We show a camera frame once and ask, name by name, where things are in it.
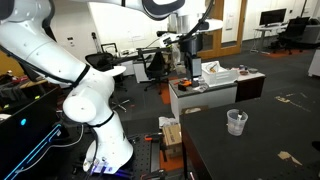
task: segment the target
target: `plastic cup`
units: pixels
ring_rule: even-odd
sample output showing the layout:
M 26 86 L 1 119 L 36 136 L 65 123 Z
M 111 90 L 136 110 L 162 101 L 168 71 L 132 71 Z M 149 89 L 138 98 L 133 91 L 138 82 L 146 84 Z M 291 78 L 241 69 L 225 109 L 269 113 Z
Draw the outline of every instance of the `plastic cup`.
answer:
M 240 136 L 242 134 L 244 125 L 248 120 L 248 115 L 243 112 L 240 120 L 238 118 L 238 109 L 231 109 L 227 112 L 228 117 L 228 132 L 234 136 Z

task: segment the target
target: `chair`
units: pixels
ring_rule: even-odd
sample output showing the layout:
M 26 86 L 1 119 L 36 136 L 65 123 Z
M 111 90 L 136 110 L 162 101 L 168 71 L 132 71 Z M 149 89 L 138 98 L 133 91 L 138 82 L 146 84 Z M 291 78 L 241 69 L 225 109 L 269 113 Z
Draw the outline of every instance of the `chair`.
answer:
M 97 54 L 90 54 L 90 55 L 87 55 L 85 57 L 85 59 L 93 68 L 95 68 L 95 69 L 97 69 L 98 71 L 101 71 L 101 72 L 113 69 L 113 66 L 116 65 L 116 64 L 113 63 L 113 59 L 114 58 L 113 58 L 112 54 L 107 53 L 107 52 L 105 52 L 105 53 L 97 53 Z M 118 88 L 122 88 L 125 91 L 127 91 L 127 89 L 125 87 L 119 85 L 119 84 L 122 85 L 122 81 L 123 81 L 122 75 L 118 75 L 118 76 L 113 77 L 115 79 L 115 82 L 116 82 L 115 86 L 118 87 Z M 112 109 L 115 109 L 115 108 L 119 107 L 119 108 L 123 109 L 124 111 L 127 111 L 126 108 L 124 108 L 122 106 L 122 104 L 125 104 L 125 103 L 129 102 L 130 100 L 125 100 L 123 102 L 119 102 L 115 92 L 113 92 L 113 96 L 115 97 L 115 101 L 116 102 L 112 102 L 112 104 L 115 105 L 115 106 L 112 107 Z
M 143 59 L 143 66 L 145 73 L 148 79 L 151 80 L 151 84 L 144 88 L 144 91 L 147 91 L 148 88 L 159 85 L 159 94 L 161 94 L 161 83 L 168 83 L 168 75 L 169 70 L 166 68 L 166 63 L 164 61 L 163 55 L 161 52 L 156 52 L 152 62 L 147 67 L 147 60 Z
M 290 19 L 286 31 L 279 34 L 278 41 L 275 44 L 273 53 L 278 49 L 285 49 L 291 55 L 296 43 L 302 39 L 303 32 L 307 26 L 309 17 Z

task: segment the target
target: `dark table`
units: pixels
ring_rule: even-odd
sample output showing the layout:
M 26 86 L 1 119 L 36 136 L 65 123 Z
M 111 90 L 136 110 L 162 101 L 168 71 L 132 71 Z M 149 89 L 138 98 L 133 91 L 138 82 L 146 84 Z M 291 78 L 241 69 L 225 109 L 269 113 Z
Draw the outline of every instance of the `dark table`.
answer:
M 320 152 L 311 143 L 320 140 L 318 93 L 317 89 L 289 88 L 261 99 L 182 115 L 184 158 L 187 154 L 198 178 L 205 180 L 317 178 Z M 227 130 L 226 114 L 234 108 L 249 116 L 238 137 Z M 280 159 L 281 151 L 303 166 Z

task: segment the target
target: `door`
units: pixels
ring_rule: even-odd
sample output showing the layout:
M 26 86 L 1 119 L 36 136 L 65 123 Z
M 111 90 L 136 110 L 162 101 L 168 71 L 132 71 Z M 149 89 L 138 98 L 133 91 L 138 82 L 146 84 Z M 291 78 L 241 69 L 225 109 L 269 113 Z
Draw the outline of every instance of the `door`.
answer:
M 224 25 L 204 34 L 204 48 L 198 53 L 202 59 L 240 53 L 246 6 L 247 0 L 215 0 L 210 17 L 223 20 Z

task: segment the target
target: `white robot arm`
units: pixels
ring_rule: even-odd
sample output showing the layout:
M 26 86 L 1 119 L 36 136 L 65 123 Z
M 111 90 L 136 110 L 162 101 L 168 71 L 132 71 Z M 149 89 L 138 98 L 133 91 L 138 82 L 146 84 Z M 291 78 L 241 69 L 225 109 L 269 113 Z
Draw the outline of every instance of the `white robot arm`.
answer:
M 175 13 L 179 34 L 188 34 L 205 13 L 205 0 L 78 1 L 117 4 L 144 12 L 154 20 Z M 117 172 L 131 158 L 133 148 L 124 135 L 118 114 L 109 107 L 113 77 L 82 63 L 46 35 L 42 25 L 52 14 L 52 0 L 0 0 L 0 4 L 1 50 L 28 64 L 49 82 L 74 86 L 63 110 L 70 119 L 91 126 L 98 140 L 98 147 L 94 141 L 87 151 L 84 170 L 100 172 L 106 166 L 104 173 Z M 214 20 L 202 24 L 205 25 L 200 31 L 222 27 L 222 22 Z

